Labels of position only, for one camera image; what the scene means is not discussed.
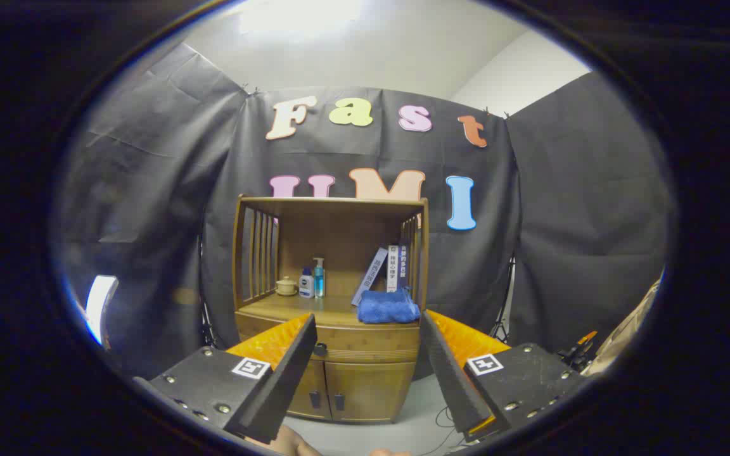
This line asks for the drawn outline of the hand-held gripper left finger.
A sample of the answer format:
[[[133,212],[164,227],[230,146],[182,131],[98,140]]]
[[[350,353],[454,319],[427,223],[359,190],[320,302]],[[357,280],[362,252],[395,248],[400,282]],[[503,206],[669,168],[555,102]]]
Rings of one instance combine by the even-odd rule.
[[[228,350],[203,346],[151,380],[142,395],[216,438],[269,443],[276,438],[317,341],[305,313]]]

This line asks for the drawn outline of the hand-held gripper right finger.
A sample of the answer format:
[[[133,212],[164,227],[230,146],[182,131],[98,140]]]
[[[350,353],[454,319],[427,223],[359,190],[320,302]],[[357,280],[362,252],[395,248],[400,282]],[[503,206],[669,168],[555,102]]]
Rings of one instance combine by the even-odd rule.
[[[573,398],[587,378],[541,346],[508,346],[431,310],[420,337],[454,421],[466,441],[520,428]]]

